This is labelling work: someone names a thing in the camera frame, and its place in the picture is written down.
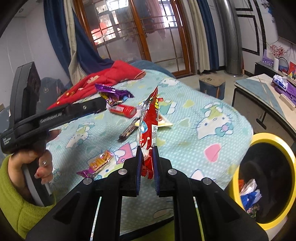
blue stool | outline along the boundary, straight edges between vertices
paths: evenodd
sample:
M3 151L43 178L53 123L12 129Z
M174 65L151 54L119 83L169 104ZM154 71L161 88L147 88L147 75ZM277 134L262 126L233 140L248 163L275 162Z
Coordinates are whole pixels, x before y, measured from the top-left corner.
M214 74L200 77L200 92L213 96L220 100L224 99L225 80L220 79Z

glass door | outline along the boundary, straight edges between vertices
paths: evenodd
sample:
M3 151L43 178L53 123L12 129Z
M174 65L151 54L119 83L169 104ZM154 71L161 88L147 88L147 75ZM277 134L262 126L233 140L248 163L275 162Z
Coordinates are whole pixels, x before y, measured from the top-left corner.
M146 59L128 0L84 0L89 28L102 58Z
M74 4L102 58L149 60L180 76L189 74L190 67L186 29L175 1L74 0Z
M174 0L131 0L146 37L151 61L176 76L189 73L187 46Z

metal screw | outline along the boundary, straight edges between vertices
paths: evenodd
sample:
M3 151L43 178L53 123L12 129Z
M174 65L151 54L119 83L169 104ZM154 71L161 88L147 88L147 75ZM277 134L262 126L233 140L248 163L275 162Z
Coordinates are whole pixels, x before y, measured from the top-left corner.
M88 185L88 184L91 184L91 183L92 183L91 178L87 177L87 178L83 179L83 184Z
M168 173L169 173L170 175L176 175L176 174L177 174L177 171L176 171L175 169L169 169L169 170L168 170Z
M206 177L206 178L204 178L204 179L202 180L202 182L203 182L205 185L210 185L210 184L212 183L212 180L209 179L208 177Z
M118 173L120 174L120 175L125 175L125 174L127 174L127 169L124 169L124 168L121 168L121 169L119 169L118 170Z

wafer snack package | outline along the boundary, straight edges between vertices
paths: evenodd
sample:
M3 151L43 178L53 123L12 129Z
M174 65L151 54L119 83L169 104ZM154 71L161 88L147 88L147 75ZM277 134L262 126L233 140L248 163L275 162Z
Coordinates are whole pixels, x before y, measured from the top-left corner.
M159 105L157 92L158 88L156 87L143 104L137 135L137 140L139 141L144 156L141 175L145 177L148 174L148 179L153 178L151 147L156 144L156 134L158 130Z

finger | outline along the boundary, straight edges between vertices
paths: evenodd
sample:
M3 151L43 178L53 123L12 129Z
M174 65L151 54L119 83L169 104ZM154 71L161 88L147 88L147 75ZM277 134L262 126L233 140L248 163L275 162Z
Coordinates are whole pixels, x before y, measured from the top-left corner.
M45 167L52 162L52 155L49 150L45 150L42 156L39 158L39 166Z
M58 130L52 130L49 132L49 137L46 139L47 142L52 141L53 139L56 139L56 137L62 132L61 129Z
M48 176L50 173L52 173L53 166L52 163L50 162L47 166L45 167L39 167L35 173L35 178L43 178Z
M47 177L43 177L41 179L41 184L48 183L48 182L52 181L53 178L54 178L54 175L52 173L50 173Z
M20 150L10 157L11 167L21 169L23 164L28 164L37 158L37 153L33 150Z

